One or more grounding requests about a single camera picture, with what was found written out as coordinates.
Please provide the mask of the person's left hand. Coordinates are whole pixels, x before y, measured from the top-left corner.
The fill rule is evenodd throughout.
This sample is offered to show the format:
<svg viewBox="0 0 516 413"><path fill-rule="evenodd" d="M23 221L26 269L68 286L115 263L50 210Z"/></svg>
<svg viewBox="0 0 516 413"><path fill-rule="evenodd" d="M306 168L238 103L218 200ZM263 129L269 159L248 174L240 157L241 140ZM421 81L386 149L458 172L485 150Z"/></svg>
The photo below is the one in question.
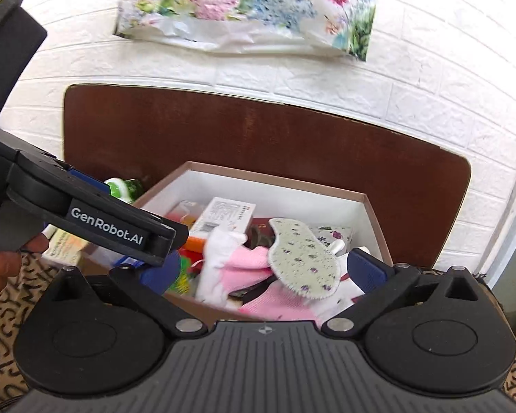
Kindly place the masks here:
<svg viewBox="0 0 516 413"><path fill-rule="evenodd" d="M39 234L27 242L17 252L0 252L0 293L6 287L8 279L17 276L22 265L22 254L41 254L48 248L48 239Z"/></svg>

